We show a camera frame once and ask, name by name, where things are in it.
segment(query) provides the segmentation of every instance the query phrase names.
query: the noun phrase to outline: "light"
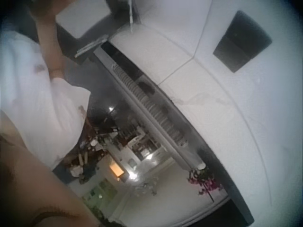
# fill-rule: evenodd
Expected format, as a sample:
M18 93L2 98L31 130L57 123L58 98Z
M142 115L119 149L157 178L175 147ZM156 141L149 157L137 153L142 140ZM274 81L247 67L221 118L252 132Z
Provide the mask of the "light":
M150 154L146 157L147 160L151 160L151 158L152 158L152 154Z
M129 179L135 180L135 179L137 179L137 177L138 177L138 174L135 174L133 172L129 172Z

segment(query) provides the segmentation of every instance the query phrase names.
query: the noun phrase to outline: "hand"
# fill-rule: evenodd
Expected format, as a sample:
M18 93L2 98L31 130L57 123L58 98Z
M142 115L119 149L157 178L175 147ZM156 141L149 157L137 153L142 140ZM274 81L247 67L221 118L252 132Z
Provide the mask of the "hand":
M35 20L54 20L55 16L75 0L36 0L30 6Z

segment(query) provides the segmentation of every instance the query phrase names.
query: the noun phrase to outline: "person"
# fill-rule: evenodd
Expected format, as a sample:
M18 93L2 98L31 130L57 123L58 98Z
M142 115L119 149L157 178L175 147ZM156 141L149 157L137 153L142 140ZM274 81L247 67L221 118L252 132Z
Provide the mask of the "person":
M55 16L73 0L30 2L39 45L9 23L1 24L0 109L26 148L53 170L78 142L90 92L64 79Z
M103 227L31 154L3 113L0 131L0 221L4 227Z

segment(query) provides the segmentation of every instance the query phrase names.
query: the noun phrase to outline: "skin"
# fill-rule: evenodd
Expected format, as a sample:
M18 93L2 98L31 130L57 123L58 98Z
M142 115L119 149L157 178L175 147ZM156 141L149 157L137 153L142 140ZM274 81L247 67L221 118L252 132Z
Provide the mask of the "skin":
M15 126L3 112L0 148L1 165L11 175L8 183L1 184L2 196L11 198L6 204L10 204L22 226L98 226L70 189L25 148ZM43 215L47 218L30 225Z
M38 0L30 6L50 79L64 78L55 15L71 2ZM20 226L98 226L79 198L26 149L16 127L3 112L0 113L0 151L1 211L12 215Z
M57 38L55 17L75 0L38 0L30 6L35 19L42 56L50 79L64 79L63 54Z

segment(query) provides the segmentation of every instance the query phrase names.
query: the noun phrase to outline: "vent grille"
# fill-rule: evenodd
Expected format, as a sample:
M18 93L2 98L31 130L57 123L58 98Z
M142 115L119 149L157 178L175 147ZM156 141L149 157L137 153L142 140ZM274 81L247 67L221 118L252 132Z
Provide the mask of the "vent grille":
M167 115L161 108L152 102L149 97L141 90L141 88L123 71L120 66L113 64L113 71L121 80L128 90L140 101L146 108L156 122L163 128L163 130L170 136L170 138L179 146L184 147L187 141L182 133L174 126L168 119Z

